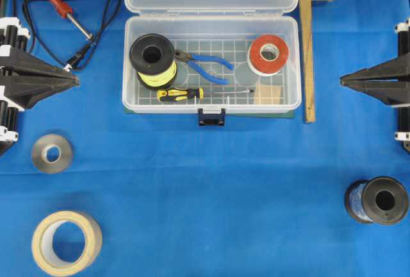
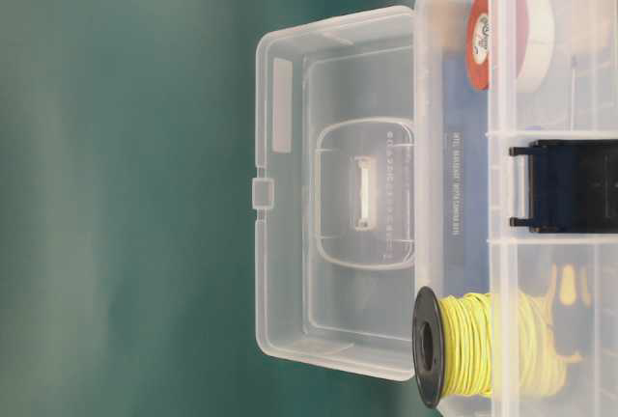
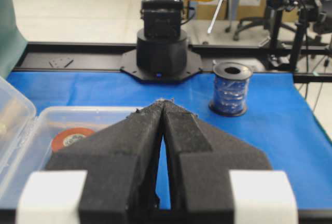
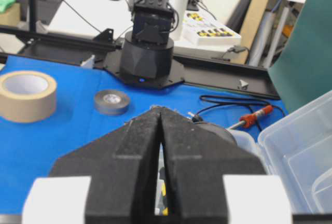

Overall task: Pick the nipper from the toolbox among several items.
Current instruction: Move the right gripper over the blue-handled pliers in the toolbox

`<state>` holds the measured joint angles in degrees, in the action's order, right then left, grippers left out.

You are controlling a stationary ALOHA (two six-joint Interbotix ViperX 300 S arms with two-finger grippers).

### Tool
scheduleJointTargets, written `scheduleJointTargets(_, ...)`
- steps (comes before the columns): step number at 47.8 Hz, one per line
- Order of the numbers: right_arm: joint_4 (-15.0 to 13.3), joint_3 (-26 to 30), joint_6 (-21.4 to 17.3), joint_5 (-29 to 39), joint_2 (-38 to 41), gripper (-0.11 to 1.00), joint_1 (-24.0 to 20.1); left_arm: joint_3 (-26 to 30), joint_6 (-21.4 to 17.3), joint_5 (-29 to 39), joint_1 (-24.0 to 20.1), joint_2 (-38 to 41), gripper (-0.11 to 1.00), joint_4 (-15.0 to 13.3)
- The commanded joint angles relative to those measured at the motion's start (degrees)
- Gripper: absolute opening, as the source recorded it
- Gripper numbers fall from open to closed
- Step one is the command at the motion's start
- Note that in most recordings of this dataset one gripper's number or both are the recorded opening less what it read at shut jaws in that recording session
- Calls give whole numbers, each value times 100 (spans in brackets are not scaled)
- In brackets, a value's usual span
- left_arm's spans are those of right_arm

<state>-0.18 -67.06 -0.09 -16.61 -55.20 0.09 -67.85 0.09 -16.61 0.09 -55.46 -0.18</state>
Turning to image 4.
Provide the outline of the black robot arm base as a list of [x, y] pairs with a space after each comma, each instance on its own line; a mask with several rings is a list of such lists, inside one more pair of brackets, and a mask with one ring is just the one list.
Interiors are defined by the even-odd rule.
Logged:
[[136, 0], [132, 22], [122, 49], [107, 54], [104, 69], [125, 84], [144, 88], [184, 82], [184, 66], [173, 59], [170, 38], [179, 26], [179, 14], [169, 0]]

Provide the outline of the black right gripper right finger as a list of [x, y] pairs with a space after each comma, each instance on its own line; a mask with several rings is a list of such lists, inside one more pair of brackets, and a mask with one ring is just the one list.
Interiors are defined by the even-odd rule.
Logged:
[[226, 223], [224, 175], [265, 175], [260, 159], [170, 110], [160, 112], [170, 214], [180, 223]]

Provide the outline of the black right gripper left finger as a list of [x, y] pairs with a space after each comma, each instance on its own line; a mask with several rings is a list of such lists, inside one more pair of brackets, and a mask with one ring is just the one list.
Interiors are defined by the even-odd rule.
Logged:
[[91, 176], [86, 223], [144, 223], [154, 213], [160, 117], [149, 110], [55, 161], [50, 177]]

